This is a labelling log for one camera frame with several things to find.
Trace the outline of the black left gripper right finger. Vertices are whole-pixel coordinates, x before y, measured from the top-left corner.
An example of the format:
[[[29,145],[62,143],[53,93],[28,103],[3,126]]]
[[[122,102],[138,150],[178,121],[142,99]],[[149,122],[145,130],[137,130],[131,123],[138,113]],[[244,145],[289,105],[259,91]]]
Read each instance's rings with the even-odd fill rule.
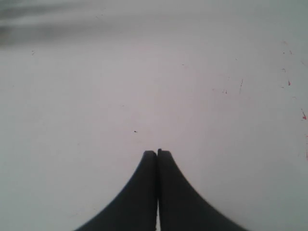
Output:
[[[162,231],[244,231],[204,200],[186,180],[171,152],[158,150],[159,218]]]

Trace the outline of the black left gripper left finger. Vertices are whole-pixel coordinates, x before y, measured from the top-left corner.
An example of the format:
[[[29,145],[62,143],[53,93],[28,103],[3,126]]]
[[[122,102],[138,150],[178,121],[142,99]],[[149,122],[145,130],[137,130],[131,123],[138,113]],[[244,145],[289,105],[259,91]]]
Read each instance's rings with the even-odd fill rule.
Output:
[[[79,231],[155,231],[157,155],[146,151],[121,192]]]

